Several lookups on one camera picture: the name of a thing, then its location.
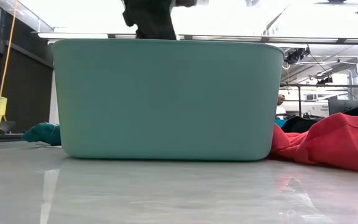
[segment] ceiling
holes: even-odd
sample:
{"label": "ceiling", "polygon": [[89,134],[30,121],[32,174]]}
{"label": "ceiling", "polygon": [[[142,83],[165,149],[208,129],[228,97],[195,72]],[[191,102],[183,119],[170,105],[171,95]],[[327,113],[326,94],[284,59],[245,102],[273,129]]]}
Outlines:
{"label": "ceiling", "polygon": [[358,45],[310,45],[310,51],[313,57],[305,57],[301,63],[310,63],[309,65],[291,65],[287,70],[282,69],[282,82],[301,83],[309,80],[310,77],[317,77],[325,70],[337,73],[346,69],[355,68],[358,62]]}

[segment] red cloth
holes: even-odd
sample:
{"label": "red cloth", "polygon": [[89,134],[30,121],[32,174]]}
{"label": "red cloth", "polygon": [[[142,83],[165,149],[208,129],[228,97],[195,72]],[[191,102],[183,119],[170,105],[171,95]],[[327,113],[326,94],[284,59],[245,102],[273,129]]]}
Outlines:
{"label": "red cloth", "polygon": [[334,114],[306,133],[284,133],[276,124],[270,158],[358,171],[358,116]]}

